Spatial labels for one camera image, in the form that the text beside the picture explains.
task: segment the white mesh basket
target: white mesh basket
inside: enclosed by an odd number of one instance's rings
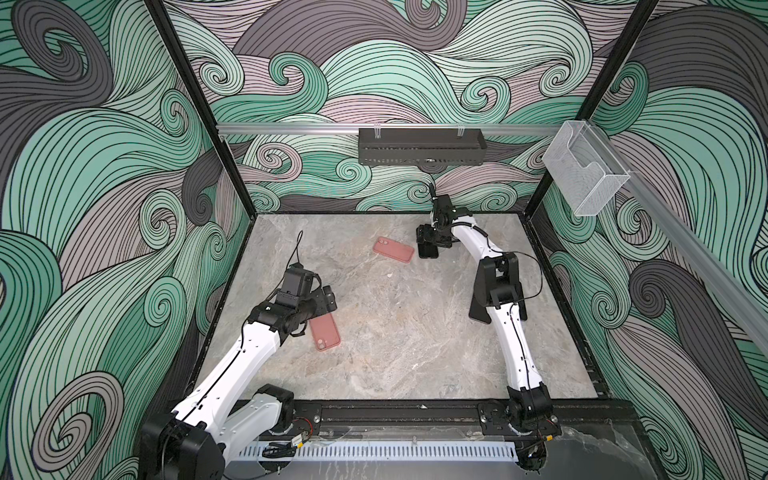
[[[625,167],[612,172],[590,142],[600,137],[586,121],[566,121],[544,153],[544,165],[576,217],[597,215],[629,180]]]

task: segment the gray floor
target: gray floor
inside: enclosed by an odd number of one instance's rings
[[[477,215],[493,241],[533,254],[518,216]],[[251,382],[300,399],[505,398],[506,374],[494,330],[467,317],[476,264],[456,244],[436,260],[414,254],[404,264],[372,252],[378,236],[415,247],[429,215],[261,215],[224,305],[199,380],[233,341],[240,324],[280,280],[296,235],[305,268],[331,285],[341,344],[315,349],[312,336],[289,338]],[[521,257],[526,295],[539,287],[538,266]],[[594,398],[594,387],[545,282],[527,300],[525,335],[553,398]]]

